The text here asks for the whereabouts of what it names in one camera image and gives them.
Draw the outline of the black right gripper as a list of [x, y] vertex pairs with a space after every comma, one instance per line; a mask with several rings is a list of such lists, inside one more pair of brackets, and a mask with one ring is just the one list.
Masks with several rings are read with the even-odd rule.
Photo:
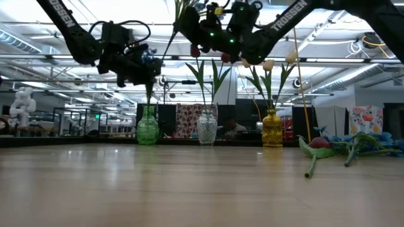
[[[192, 6], [185, 7], [178, 19], [174, 22], [174, 31], [188, 33], [195, 24], [197, 24], [198, 12]], [[219, 51], [230, 55], [231, 62], [240, 60], [241, 41], [238, 34], [230, 28], [223, 29], [220, 21], [209, 22], [203, 19], [198, 23], [195, 29], [195, 38], [193, 45], [199, 47], [200, 51], [207, 53], [209, 51]]]

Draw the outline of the red equipment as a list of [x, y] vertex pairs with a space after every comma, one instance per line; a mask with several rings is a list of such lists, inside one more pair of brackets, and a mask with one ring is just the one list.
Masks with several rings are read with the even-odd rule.
[[293, 140], [293, 119], [291, 115], [284, 115], [280, 117], [282, 120], [282, 133], [283, 141]]

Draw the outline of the clear textured glass vase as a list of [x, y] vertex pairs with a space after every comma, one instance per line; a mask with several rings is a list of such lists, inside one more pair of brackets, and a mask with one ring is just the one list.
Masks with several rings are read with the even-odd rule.
[[217, 120], [212, 113], [202, 113], [197, 120], [197, 135], [200, 145], [212, 146], [217, 134]]

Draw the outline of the overhead frame light bar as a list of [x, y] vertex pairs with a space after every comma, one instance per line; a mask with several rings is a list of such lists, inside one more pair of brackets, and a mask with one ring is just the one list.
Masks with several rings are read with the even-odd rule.
[[[71, 55], [45, 55], [45, 54], [0, 54], [0, 59], [54, 59], [54, 60], [73, 60]], [[165, 61], [191, 61], [196, 60], [190, 56], [168, 56]], [[218, 60], [220, 56], [202, 56], [199, 60]], [[265, 60], [274, 60], [276, 62], [284, 61], [281, 57], [267, 57]], [[401, 64], [399, 59], [353, 59], [353, 58], [302, 58], [302, 62], [326, 62], [326, 63], [378, 63], [378, 64]]]

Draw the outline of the black partition panel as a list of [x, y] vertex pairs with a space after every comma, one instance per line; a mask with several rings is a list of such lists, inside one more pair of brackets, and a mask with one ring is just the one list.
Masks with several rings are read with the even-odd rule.
[[[141, 120], [143, 116], [143, 107], [147, 104], [139, 104], [137, 109], [136, 116], [136, 128], [138, 122]], [[155, 107], [155, 118], [158, 122], [159, 139], [172, 139], [175, 131], [175, 106], [174, 105], [152, 105]]]
[[267, 116], [268, 107], [264, 100], [236, 99], [235, 120], [246, 129], [238, 132], [237, 140], [261, 141], [262, 120]]
[[319, 132], [314, 129], [318, 126], [314, 107], [307, 107], [307, 118], [304, 107], [292, 108], [292, 129], [293, 137], [297, 141], [302, 136], [306, 141], [318, 137]]

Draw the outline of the dark dotted patterned cloth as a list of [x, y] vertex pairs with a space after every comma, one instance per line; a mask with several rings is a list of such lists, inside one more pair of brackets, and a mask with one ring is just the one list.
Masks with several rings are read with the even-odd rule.
[[214, 118], [217, 120], [216, 107], [207, 105], [207, 112], [203, 104], [193, 104], [193, 105], [182, 105], [178, 104], [176, 106], [175, 115], [175, 138], [190, 139], [197, 138], [197, 120], [202, 113], [212, 113]]

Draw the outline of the colourful floral cloth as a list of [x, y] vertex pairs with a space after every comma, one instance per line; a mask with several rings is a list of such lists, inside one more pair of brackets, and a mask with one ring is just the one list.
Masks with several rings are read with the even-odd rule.
[[376, 106], [348, 107], [349, 133], [354, 136], [360, 132], [382, 134], [383, 108]]

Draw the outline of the black aluminium table frame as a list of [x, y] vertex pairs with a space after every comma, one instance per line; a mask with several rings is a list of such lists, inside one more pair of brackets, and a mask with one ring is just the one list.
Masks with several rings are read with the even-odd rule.
[[[0, 137], [0, 148], [18, 148], [27, 146], [53, 146], [67, 144], [137, 144], [133, 138], [103, 138], [103, 137]], [[197, 139], [159, 139], [157, 145], [199, 146]], [[261, 141], [222, 141], [216, 140], [215, 146], [262, 147]], [[298, 142], [285, 142], [284, 148], [296, 148]]]

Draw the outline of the person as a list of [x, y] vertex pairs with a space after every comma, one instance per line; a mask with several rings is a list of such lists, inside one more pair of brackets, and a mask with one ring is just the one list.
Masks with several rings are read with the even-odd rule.
[[225, 140], [236, 140], [239, 135], [246, 131], [243, 125], [238, 124], [234, 119], [227, 120], [224, 123], [224, 135]]

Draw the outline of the green glass vase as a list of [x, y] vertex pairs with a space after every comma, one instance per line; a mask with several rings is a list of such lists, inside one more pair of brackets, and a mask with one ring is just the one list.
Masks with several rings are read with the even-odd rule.
[[159, 128], [155, 118], [155, 107], [145, 105], [143, 116], [136, 128], [136, 138], [140, 145], [154, 145], [158, 140]]

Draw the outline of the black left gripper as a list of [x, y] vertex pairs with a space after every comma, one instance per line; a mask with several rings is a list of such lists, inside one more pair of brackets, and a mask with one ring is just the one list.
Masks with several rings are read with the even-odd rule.
[[154, 84], [155, 77], [161, 74], [163, 61], [152, 58], [143, 63], [142, 55], [147, 48], [148, 44], [137, 45], [130, 47], [124, 54], [113, 46], [105, 48], [98, 62], [98, 73], [105, 74], [109, 71], [115, 73], [116, 83], [120, 88], [126, 86], [126, 80], [134, 85]]

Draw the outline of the black metal stand frame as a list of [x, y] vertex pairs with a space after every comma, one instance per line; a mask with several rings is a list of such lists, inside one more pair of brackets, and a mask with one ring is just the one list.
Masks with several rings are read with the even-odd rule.
[[[162, 82], [162, 88], [163, 88], [163, 104], [166, 104], [166, 99], [167, 99], [167, 94], [170, 93], [171, 89], [176, 86], [177, 84], [182, 84], [182, 85], [197, 85], [199, 84], [197, 81], [195, 80], [182, 80], [182, 81], [163, 81]], [[209, 90], [208, 88], [206, 88], [206, 84], [209, 84], [211, 86], [211, 90]], [[213, 98], [213, 89], [214, 89], [214, 85], [212, 81], [205, 81], [203, 82], [202, 88], [201, 88], [201, 94], [204, 95], [205, 91], [209, 91], [211, 94], [211, 98]]]

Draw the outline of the yellow glass vase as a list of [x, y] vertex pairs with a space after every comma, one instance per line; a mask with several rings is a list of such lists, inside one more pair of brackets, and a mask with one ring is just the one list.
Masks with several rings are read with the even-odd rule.
[[269, 109], [263, 119], [262, 142], [264, 147], [283, 146], [282, 121], [276, 115], [276, 110]]

